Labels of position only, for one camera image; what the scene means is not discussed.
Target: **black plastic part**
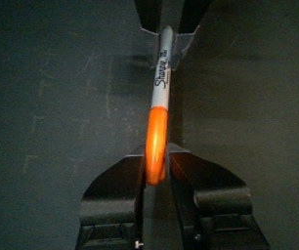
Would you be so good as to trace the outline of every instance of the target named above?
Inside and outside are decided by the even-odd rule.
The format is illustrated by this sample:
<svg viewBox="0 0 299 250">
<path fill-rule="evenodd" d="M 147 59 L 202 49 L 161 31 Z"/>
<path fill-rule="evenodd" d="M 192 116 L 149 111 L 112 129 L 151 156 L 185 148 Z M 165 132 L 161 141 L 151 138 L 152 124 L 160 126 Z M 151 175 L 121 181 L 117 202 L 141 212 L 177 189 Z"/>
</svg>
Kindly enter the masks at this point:
<svg viewBox="0 0 299 250">
<path fill-rule="evenodd" d="M 268 250 L 246 183 L 189 152 L 169 154 L 184 249 Z"/>
<path fill-rule="evenodd" d="M 212 0 L 185 0 L 179 33 L 195 33 Z"/>
<path fill-rule="evenodd" d="M 143 241 L 144 163 L 143 156 L 128 156 L 92 182 L 81 203 L 77 250 L 133 250 Z"/>
<path fill-rule="evenodd" d="M 135 0 L 136 9 L 141 20 L 143 29 L 159 33 L 161 0 Z"/>
</svg>

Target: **white marker body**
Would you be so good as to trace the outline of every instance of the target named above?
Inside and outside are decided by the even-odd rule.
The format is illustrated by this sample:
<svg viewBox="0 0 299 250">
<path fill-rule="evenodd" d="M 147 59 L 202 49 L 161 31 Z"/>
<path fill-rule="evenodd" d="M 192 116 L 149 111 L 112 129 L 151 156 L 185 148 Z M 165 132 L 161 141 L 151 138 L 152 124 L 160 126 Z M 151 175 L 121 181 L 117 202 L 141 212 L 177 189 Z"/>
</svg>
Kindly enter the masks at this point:
<svg viewBox="0 0 299 250">
<path fill-rule="evenodd" d="M 173 30 L 167 26 L 160 34 L 160 53 L 155 71 L 153 94 L 151 107 L 164 107 L 168 110 L 169 79 L 171 79 L 171 53 L 173 43 Z"/>
</svg>

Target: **marker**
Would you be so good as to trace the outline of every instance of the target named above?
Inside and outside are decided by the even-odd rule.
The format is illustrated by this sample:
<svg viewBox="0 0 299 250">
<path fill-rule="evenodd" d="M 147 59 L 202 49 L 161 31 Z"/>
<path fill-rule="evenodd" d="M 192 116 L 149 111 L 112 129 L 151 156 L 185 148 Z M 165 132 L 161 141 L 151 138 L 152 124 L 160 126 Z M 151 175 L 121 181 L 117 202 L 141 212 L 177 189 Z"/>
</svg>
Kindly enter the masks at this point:
<svg viewBox="0 0 299 250">
<path fill-rule="evenodd" d="M 156 186 L 165 177 L 164 155 L 167 141 L 172 42 L 173 30 L 169 26 L 167 26 L 160 33 L 160 51 L 155 71 L 147 136 L 147 182 L 152 186 Z"/>
</svg>

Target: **marker barrel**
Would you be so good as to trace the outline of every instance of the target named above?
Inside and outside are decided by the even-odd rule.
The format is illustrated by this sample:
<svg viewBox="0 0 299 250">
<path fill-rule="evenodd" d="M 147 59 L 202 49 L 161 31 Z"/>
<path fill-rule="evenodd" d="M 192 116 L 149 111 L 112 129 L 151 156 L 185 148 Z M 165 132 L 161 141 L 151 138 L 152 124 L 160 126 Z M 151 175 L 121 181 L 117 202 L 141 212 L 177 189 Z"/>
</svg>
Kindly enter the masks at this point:
<svg viewBox="0 0 299 250">
<path fill-rule="evenodd" d="M 147 182 L 153 186 L 163 181 L 165 176 L 163 166 L 167 141 L 172 42 L 173 30 L 167 26 L 160 34 L 160 53 L 155 71 L 147 137 Z"/>
</svg>

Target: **dark gray surface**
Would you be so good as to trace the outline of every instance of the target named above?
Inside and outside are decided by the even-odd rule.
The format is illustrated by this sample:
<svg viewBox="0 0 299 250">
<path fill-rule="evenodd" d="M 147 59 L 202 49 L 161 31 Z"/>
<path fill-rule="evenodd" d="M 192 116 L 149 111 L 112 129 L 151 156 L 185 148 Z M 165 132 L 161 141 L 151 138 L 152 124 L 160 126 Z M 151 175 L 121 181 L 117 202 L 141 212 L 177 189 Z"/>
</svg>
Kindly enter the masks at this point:
<svg viewBox="0 0 299 250">
<path fill-rule="evenodd" d="M 83 193 L 145 142 L 144 44 L 132 1 L 0 1 L 0 249 L 75 249 Z M 272 249 L 299 249 L 299 1 L 215 1 L 172 84 L 172 138 L 248 183 Z M 151 214 L 147 249 L 176 249 Z"/>
</svg>

